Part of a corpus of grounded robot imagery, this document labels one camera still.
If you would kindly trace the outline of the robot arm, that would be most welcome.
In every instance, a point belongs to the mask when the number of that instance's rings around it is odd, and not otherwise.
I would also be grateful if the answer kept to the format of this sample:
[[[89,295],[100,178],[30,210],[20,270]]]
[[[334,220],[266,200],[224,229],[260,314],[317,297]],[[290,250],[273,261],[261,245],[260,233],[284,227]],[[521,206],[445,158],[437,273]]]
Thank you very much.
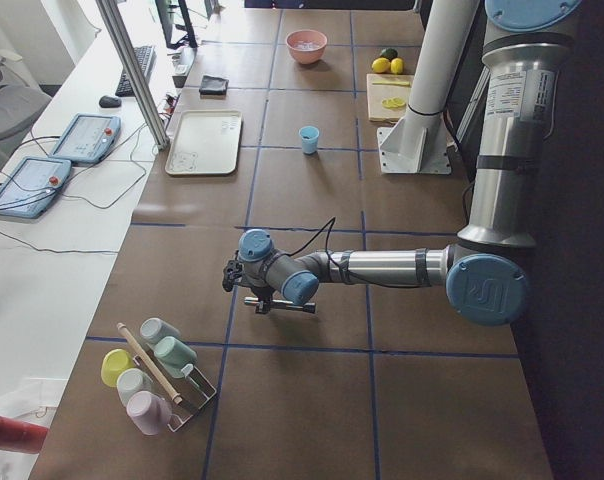
[[[441,285],[452,307],[486,326],[526,310],[528,254],[535,242],[526,216],[539,152],[553,117],[554,91],[578,23],[576,1],[436,1],[404,116],[378,132],[385,173],[432,173],[444,163],[447,95],[478,9],[486,13],[482,52],[488,90],[470,217],[441,250],[343,251],[296,256],[262,229],[246,231],[223,271],[225,290],[251,290],[260,313],[312,311],[322,283],[387,288]]]

